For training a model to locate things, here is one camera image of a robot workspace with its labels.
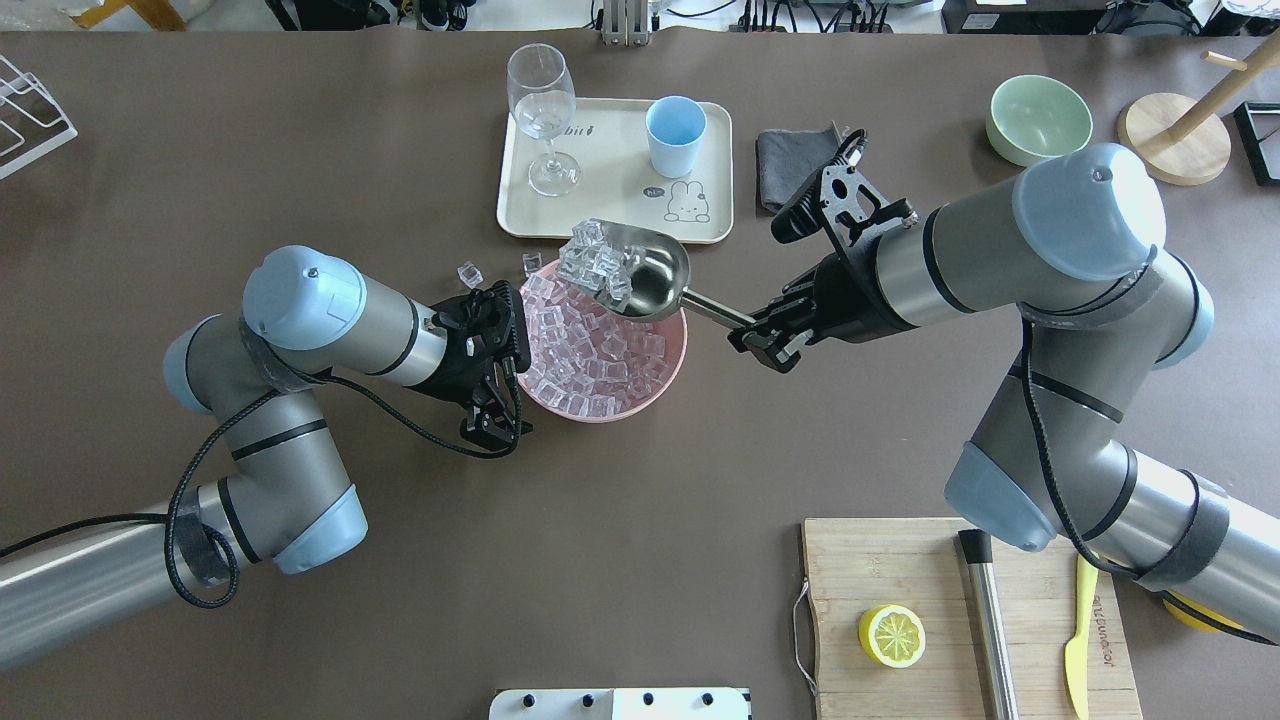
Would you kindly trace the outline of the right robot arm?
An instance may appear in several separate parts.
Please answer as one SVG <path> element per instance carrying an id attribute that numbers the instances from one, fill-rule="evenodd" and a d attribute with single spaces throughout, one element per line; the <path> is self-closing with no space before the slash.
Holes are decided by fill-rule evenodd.
<path id="1" fill-rule="evenodd" d="M 950 507 L 1027 552 L 1068 538 L 1208 626 L 1277 642 L 1277 519 L 1116 437 L 1147 375 L 1193 354 L 1213 304 L 1165 246 L 1143 161 L 1097 143 L 925 215 L 864 181 L 863 132 L 777 213 L 781 243 L 833 252 L 730 332 L 790 372 L 803 347 L 861 343 L 1012 305 L 1021 347 L 945 487 Z"/>

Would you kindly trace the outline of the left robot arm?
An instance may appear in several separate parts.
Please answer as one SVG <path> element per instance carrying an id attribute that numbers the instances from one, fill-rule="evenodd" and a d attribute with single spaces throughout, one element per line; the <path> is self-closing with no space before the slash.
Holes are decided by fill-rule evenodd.
<path id="1" fill-rule="evenodd" d="M 172 497 L 3 551 L 3 666 L 173 598 L 219 609 L 262 560 L 293 575 L 357 546 L 369 524 L 315 396 L 342 386 L 372 398 L 342 370 L 458 405 L 460 441 L 411 430 L 498 459 L 531 429 L 518 391 L 529 365 L 522 300 L 506 281 L 424 304 L 315 249 L 270 252 L 238 315 L 207 316 L 166 350 L 170 393 L 218 420 Z"/>

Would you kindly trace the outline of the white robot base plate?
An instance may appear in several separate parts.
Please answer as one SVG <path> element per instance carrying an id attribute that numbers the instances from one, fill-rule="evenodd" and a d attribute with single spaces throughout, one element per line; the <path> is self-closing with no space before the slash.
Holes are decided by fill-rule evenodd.
<path id="1" fill-rule="evenodd" d="M 733 687 L 508 689 L 489 719 L 751 719 L 750 691 Z"/>

